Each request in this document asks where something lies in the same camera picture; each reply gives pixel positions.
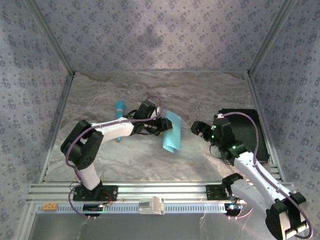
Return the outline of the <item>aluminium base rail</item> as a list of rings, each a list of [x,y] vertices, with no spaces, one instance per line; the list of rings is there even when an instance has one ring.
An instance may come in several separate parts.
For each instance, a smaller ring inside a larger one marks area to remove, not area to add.
[[[207,199],[206,186],[220,185],[218,182],[205,181],[134,181],[104,182],[103,185],[118,186],[119,202],[137,202],[142,198],[157,196],[166,202],[201,202]],[[56,202],[66,203],[70,188],[76,186],[71,182],[43,182],[32,184],[26,201],[31,203]]]

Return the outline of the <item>teal marker pen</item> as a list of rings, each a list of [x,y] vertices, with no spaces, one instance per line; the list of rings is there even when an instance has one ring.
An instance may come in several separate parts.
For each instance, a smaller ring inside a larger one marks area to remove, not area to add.
[[[122,99],[118,100],[115,104],[116,119],[119,119],[123,116],[124,109],[125,109],[125,102]]]

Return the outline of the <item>white plastic bracket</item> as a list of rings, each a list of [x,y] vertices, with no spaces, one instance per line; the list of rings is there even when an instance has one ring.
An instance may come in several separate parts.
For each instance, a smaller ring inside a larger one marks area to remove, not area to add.
[[[142,198],[138,203],[138,212],[142,215],[164,215],[165,199],[157,196]]]

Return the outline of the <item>black right controller board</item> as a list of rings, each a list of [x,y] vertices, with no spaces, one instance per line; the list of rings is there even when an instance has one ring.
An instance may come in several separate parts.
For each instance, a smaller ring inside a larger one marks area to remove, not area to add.
[[[230,217],[237,217],[240,215],[243,206],[240,203],[225,203],[226,215]]]

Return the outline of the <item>aluminium side rail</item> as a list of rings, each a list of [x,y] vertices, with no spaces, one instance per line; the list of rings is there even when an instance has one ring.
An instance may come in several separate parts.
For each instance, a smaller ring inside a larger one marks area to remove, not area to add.
[[[42,158],[42,164],[40,169],[41,171],[39,174],[39,178],[37,180],[38,184],[42,184],[45,181],[46,172],[51,159],[52,151],[54,149],[56,138],[59,132],[60,124],[62,121],[63,113],[66,107],[67,99],[70,93],[74,76],[75,76],[74,71],[72,71],[70,74],[69,73],[67,74],[63,88],[62,88],[62,92],[57,102],[57,106],[53,112],[54,113],[53,120],[51,121],[49,135],[46,138],[47,145],[46,145],[44,157]]]
[[[264,113],[264,109],[262,106],[262,102],[259,98],[259,94],[257,92],[256,87],[254,86],[254,81],[250,78],[250,75],[247,74],[247,82],[248,82],[248,86],[250,89],[250,93],[252,96],[252,100],[254,102],[255,108],[259,114],[259,120],[260,120],[260,124],[261,124],[261,128],[262,128],[262,132],[264,135],[264,139],[265,139],[265,144],[266,144],[266,148],[267,151],[270,155],[270,165],[273,165],[277,168],[277,173],[273,173],[273,175],[278,175],[278,179],[281,182],[286,182],[286,177],[285,177],[285,173],[282,169],[281,163],[280,163],[280,159],[279,159],[279,155],[277,153],[277,149],[275,147],[275,143],[274,140],[272,139],[272,135],[271,135],[271,130],[270,127],[268,125],[268,121],[266,118],[266,115]]]

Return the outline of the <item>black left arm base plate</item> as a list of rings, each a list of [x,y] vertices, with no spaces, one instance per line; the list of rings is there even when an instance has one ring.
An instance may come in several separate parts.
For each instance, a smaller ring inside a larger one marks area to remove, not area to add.
[[[78,186],[74,190],[72,200],[75,202],[108,202],[116,201],[118,196],[117,185],[100,185],[93,190]]]

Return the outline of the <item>light blue paper sheet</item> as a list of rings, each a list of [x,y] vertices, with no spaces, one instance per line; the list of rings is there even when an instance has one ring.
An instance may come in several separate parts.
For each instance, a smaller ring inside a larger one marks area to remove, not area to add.
[[[166,130],[163,134],[162,147],[174,153],[181,149],[181,125],[182,119],[172,111],[166,110],[164,117],[171,121],[172,129]]]

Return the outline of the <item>aluminium corner post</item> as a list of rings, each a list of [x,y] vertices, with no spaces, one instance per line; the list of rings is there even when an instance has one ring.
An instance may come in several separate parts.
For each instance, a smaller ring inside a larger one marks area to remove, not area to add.
[[[247,70],[248,76],[253,77],[258,71],[260,65],[263,63],[267,53],[269,52],[272,44],[276,40],[277,35],[286,23],[294,6],[298,0],[283,0],[277,14],[274,17],[257,53],[255,54],[249,69]]]
[[[26,3],[35,21],[39,25],[42,33],[44,34],[46,40],[50,44],[52,50],[56,54],[59,62],[62,64],[63,68],[67,71],[67,73],[73,77],[74,71],[69,61],[67,60],[67,57],[64,54],[57,38],[55,37],[45,15],[42,13],[40,7],[36,3],[36,0],[24,0],[24,2]]]

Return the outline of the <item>black tray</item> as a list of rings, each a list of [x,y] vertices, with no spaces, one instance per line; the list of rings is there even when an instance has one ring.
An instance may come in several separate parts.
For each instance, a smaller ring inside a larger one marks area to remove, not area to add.
[[[267,164],[270,160],[270,155],[267,149],[258,112],[255,109],[240,108],[222,108],[218,111],[219,114],[223,115],[231,112],[246,114],[254,121],[258,132],[258,150],[256,157],[261,164]],[[232,131],[235,138],[238,141],[242,141],[245,146],[253,152],[257,145],[256,131],[253,123],[247,117],[239,114],[229,115],[227,118],[232,125]]]

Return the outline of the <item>black left controller board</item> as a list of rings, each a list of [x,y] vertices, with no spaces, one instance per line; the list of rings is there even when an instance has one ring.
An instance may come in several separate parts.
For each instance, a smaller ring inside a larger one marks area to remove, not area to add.
[[[104,210],[103,204],[84,204],[82,211],[86,217],[98,217]]]

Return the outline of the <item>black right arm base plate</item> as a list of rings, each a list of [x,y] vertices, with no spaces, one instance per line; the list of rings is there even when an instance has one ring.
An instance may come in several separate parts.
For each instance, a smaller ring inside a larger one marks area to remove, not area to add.
[[[208,201],[230,200],[233,194],[224,184],[209,184],[205,186],[206,198]]]

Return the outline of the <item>black controller board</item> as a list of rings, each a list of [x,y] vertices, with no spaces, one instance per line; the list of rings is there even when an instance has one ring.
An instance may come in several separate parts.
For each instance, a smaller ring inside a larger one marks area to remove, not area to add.
[[[230,217],[237,217],[240,215],[243,206],[240,203],[225,203],[226,215]]]
[[[86,217],[98,217],[104,210],[103,204],[84,204],[82,211]]]

